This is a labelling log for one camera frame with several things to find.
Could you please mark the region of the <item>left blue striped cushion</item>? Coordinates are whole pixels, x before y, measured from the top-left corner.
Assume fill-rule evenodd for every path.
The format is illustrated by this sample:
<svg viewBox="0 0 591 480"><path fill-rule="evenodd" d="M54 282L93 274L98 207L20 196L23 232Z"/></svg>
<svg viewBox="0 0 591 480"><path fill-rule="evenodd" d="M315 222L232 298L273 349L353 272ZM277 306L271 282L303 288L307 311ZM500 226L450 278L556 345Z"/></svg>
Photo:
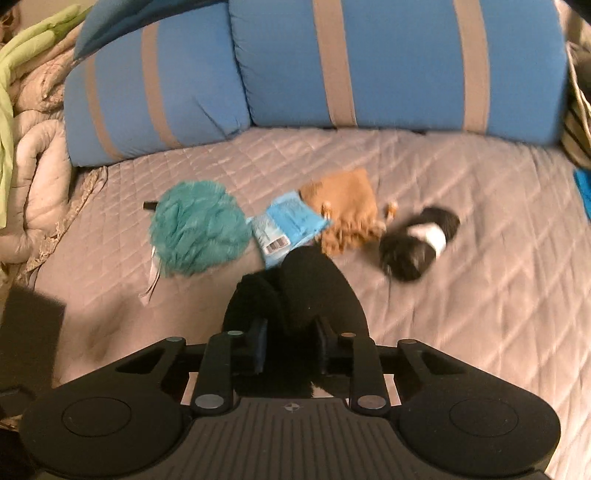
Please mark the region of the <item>left blue striped cushion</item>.
<svg viewBox="0 0 591 480"><path fill-rule="evenodd" d="M157 20L80 61L65 81L73 165L111 165L228 140L250 125L228 6Z"/></svg>

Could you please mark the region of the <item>right blue striped cushion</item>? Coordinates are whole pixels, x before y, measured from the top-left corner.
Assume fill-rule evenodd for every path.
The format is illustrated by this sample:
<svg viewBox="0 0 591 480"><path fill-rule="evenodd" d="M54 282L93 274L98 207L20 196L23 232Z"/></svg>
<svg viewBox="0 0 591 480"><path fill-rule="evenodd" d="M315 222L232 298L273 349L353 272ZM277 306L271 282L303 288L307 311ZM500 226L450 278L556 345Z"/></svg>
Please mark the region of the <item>right blue striped cushion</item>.
<svg viewBox="0 0 591 480"><path fill-rule="evenodd" d="M550 1L232 1L228 11L256 125L559 138L567 56Z"/></svg>

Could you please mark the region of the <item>beige crumpled blanket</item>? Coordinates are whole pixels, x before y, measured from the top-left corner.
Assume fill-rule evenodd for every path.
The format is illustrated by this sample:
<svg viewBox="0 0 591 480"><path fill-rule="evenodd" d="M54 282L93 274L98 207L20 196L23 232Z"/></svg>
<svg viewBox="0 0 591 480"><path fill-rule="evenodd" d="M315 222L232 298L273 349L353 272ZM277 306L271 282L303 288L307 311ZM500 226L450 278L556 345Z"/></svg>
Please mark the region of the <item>beige crumpled blanket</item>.
<svg viewBox="0 0 591 480"><path fill-rule="evenodd" d="M64 94L74 45L10 87L15 165L7 227L1 230L1 265L20 282L47 261L107 180L104 167L84 172L72 165L67 151Z"/></svg>

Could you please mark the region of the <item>brown drawstring pouch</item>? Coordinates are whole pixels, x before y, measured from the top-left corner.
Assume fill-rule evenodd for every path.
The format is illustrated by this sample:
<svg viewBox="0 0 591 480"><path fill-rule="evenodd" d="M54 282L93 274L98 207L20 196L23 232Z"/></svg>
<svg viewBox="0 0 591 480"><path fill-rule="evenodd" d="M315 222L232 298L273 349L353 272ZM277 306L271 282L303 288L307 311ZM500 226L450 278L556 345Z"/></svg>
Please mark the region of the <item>brown drawstring pouch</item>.
<svg viewBox="0 0 591 480"><path fill-rule="evenodd" d="M298 193L308 207L329 221L318 235L318 243L328 256L380 240L399 210L396 201L379 209L369 174L363 168L308 182Z"/></svg>

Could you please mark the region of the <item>green cloth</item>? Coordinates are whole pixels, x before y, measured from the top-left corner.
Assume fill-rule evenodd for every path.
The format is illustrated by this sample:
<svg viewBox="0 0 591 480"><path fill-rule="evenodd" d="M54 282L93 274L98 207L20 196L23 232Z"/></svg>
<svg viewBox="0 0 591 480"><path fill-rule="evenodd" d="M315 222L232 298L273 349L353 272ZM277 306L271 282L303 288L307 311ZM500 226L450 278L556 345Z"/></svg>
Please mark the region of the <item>green cloth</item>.
<svg viewBox="0 0 591 480"><path fill-rule="evenodd" d="M10 184L13 174L15 141L13 101L10 87L23 75L55 58L75 43L75 30L87 16L78 4L18 33L1 48L1 227L7 224Z"/></svg>

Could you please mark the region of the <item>grey quilted cover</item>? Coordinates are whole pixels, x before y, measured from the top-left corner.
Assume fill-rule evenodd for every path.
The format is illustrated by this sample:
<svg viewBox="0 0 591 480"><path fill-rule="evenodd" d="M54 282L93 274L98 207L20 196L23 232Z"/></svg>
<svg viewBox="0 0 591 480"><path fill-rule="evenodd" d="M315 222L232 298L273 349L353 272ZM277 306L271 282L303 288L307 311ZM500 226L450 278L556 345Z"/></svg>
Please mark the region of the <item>grey quilted cover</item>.
<svg viewBox="0 0 591 480"><path fill-rule="evenodd" d="M305 183L363 168L398 219L440 205L461 220L456 238L418 282L388 278L374 247L335 262L381 344L415 338L544 398L562 436L556 479L590 475L590 225L562 151L470 134L252 129L212 145L112 165L54 253L38 293L65 306L55 384L169 335L207 341L242 276L238 261L147 288L150 216L142 207L182 181L214 180L247 216Z"/></svg>

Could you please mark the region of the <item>blue striped cushion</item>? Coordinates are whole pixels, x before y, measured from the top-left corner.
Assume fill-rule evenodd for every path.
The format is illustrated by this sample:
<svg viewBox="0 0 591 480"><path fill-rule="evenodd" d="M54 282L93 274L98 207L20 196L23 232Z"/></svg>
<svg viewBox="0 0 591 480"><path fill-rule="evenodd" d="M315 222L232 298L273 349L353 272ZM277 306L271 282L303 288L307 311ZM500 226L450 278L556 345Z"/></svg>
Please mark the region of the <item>blue striped cushion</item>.
<svg viewBox="0 0 591 480"><path fill-rule="evenodd" d="M567 56L550 1L232 1L228 11L256 125L559 138Z"/></svg>
<svg viewBox="0 0 591 480"><path fill-rule="evenodd" d="M65 81L73 165L111 165L228 140L250 125L228 6L157 20L80 61Z"/></svg>

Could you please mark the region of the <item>teal bath loofah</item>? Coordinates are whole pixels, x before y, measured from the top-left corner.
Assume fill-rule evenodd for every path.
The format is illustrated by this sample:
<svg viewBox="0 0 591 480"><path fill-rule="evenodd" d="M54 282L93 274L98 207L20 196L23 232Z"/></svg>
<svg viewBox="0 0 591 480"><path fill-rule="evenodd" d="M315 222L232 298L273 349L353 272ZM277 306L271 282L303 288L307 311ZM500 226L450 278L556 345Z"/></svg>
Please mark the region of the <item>teal bath loofah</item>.
<svg viewBox="0 0 591 480"><path fill-rule="evenodd" d="M235 197L218 182L185 181L145 201L152 259L163 276L191 276L245 252L252 228Z"/></svg>

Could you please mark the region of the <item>striped tote bag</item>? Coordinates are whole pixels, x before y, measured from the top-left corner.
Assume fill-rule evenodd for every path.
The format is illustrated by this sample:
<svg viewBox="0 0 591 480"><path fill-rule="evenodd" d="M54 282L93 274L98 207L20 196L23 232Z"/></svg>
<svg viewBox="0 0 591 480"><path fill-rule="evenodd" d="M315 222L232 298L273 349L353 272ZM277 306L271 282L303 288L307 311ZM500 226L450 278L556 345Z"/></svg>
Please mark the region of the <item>striped tote bag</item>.
<svg viewBox="0 0 591 480"><path fill-rule="evenodd" d="M580 168L589 170L590 157L590 51L567 43L569 85L561 144Z"/></svg>

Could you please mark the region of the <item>black earmuffs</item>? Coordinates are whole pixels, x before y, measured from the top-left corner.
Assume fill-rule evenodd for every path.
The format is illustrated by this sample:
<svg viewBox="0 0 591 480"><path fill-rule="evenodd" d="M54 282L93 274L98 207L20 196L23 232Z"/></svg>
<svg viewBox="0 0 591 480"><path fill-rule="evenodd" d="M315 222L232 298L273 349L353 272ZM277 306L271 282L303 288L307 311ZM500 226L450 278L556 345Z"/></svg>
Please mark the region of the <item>black earmuffs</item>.
<svg viewBox="0 0 591 480"><path fill-rule="evenodd" d="M369 335L353 288L318 247L294 249L280 265L243 276L229 300L222 329L253 333L263 337L266 345L259 350L263 370L236 374L236 393L267 398L346 397L349 381L344 375L320 374L320 319L338 335Z"/></svg>

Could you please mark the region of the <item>light blue packet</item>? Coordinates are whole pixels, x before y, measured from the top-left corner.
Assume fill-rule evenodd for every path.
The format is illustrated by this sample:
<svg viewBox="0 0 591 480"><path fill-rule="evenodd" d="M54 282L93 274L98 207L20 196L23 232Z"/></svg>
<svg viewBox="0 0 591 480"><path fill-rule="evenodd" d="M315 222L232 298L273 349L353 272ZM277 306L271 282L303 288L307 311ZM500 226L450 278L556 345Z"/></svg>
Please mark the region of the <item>light blue packet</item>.
<svg viewBox="0 0 591 480"><path fill-rule="evenodd" d="M310 243L331 223L304 203L297 191L277 197L262 214L247 219L266 269L279 265L290 251Z"/></svg>

